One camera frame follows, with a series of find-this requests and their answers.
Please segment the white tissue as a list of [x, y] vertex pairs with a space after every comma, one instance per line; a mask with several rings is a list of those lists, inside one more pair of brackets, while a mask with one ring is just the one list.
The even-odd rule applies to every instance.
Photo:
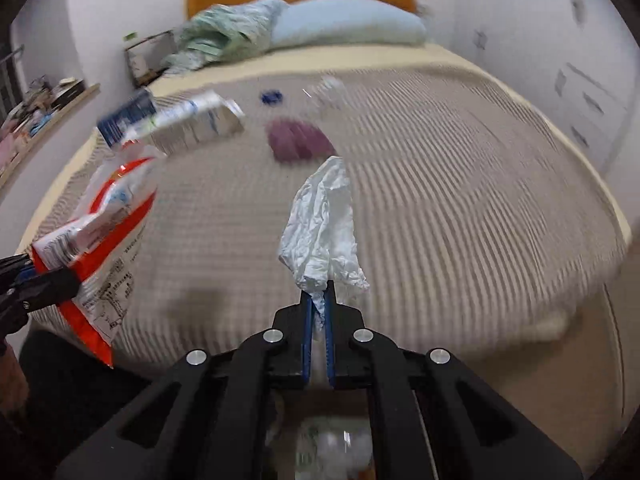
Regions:
[[352, 186], [341, 157], [329, 157], [296, 193], [278, 257], [319, 312], [329, 282], [349, 296], [369, 289], [358, 259]]

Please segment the red snack bag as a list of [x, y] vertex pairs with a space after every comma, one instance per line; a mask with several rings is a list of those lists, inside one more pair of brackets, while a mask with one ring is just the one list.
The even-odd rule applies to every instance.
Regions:
[[166, 155], [128, 142], [92, 175], [70, 220], [32, 243], [37, 271], [71, 270], [79, 281], [58, 312], [107, 366], [134, 291], [134, 260]]

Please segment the white milk carton box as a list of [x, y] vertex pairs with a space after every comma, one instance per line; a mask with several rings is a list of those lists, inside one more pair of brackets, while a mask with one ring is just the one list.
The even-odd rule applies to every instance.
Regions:
[[213, 90], [194, 96], [168, 96], [156, 104], [156, 112], [130, 126], [120, 144], [152, 145], [173, 155], [244, 131], [241, 107]]

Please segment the purple cloth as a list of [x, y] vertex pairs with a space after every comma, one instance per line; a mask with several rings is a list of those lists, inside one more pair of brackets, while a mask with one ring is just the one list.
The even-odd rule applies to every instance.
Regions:
[[336, 154], [332, 142], [320, 128], [296, 119], [281, 118], [270, 122], [267, 141], [274, 159], [284, 164], [327, 159]]

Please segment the blue bottle cap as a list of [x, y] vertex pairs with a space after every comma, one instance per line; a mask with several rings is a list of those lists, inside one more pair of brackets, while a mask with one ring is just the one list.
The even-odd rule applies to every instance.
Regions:
[[276, 106], [283, 102], [283, 94], [278, 90], [267, 90], [260, 95], [262, 104]]

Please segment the clear plastic bottle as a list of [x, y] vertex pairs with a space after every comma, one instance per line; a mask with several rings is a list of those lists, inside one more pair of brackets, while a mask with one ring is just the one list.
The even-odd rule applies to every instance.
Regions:
[[334, 76], [323, 76], [303, 90], [311, 109], [317, 114], [327, 110], [339, 110], [345, 103], [345, 91], [344, 82]]

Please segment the black metal bedside shelf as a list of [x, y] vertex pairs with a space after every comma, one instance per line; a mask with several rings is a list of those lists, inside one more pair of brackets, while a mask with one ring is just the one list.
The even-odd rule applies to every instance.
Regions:
[[167, 70], [164, 59], [177, 52], [174, 33], [165, 30], [143, 39], [134, 38], [128, 42], [124, 52], [134, 86], [147, 86]]

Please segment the green floral quilt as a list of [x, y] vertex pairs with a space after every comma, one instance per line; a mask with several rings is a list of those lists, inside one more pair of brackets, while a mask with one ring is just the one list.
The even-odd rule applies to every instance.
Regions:
[[284, 0], [214, 4], [174, 31], [176, 50], [163, 58], [162, 67], [181, 74], [256, 58], [270, 49], [277, 19], [289, 6]]

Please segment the light blue pillow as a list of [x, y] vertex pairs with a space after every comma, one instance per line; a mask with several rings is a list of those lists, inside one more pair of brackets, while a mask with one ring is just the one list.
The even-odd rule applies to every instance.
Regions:
[[413, 13], [378, 0], [303, 0], [290, 4], [271, 33], [272, 50], [326, 44], [420, 46], [426, 27]]

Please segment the cream bed sheet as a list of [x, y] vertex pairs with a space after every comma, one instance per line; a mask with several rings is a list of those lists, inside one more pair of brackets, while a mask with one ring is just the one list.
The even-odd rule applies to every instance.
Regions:
[[[404, 46], [379, 46], [377, 44], [363, 44], [362, 46], [321, 46], [304, 47], [298, 49], [280, 50], [273, 53], [252, 58], [251, 60], [212, 66], [198, 70], [197, 72], [185, 73], [182, 75], [163, 76], [152, 82], [151, 91], [154, 96], [168, 96], [168, 94], [178, 93], [195, 89], [206, 84], [221, 84], [222, 82], [234, 81], [243, 78], [265, 76], [269, 74], [284, 73], [327, 73], [340, 72], [341, 70], [373, 70], [374, 68], [394, 68], [409, 66], [430, 66], [460, 68], [469, 73], [483, 76], [498, 86], [508, 94], [512, 100], [524, 105], [528, 105], [539, 114], [549, 127], [551, 132], [566, 145], [590, 171], [590, 174], [598, 182], [598, 185], [605, 192], [606, 197], [614, 208], [614, 212], [622, 230], [623, 237], [627, 245], [632, 242], [632, 229], [625, 217], [622, 208], [605, 180], [597, 172], [588, 158], [576, 148], [576, 145], [562, 131], [555, 127], [540, 110], [518, 92], [511, 89], [500, 79], [488, 74], [477, 65], [459, 55], [456, 55], [438, 44], [424, 44], [423, 47], [413, 48]], [[55, 179], [44, 193], [38, 207], [32, 214], [23, 232], [22, 238], [17, 243], [14, 254], [19, 254], [27, 250], [28, 246], [35, 238], [37, 230], [51, 211], [53, 205], [62, 194], [65, 185], [70, 177], [85, 165], [94, 147], [96, 146], [96, 133], [90, 133], [89, 139], [81, 144], [69, 162], [60, 171], [57, 171]]]

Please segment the white wardrobe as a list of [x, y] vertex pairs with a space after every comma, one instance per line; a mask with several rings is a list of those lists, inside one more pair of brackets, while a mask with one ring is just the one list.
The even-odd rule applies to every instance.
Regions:
[[610, 0], [456, 0], [452, 47], [608, 170], [639, 84], [639, 49]]

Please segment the wooden wall shelf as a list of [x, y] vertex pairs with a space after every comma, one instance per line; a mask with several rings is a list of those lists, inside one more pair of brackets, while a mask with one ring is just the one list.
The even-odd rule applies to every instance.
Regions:
[[51, 87], [44, 78], [6, 116], [1, 126], [1, 188], [6, 188], [38, 148], [75, 110], [100, 92], [99, 84], [76, 78]]

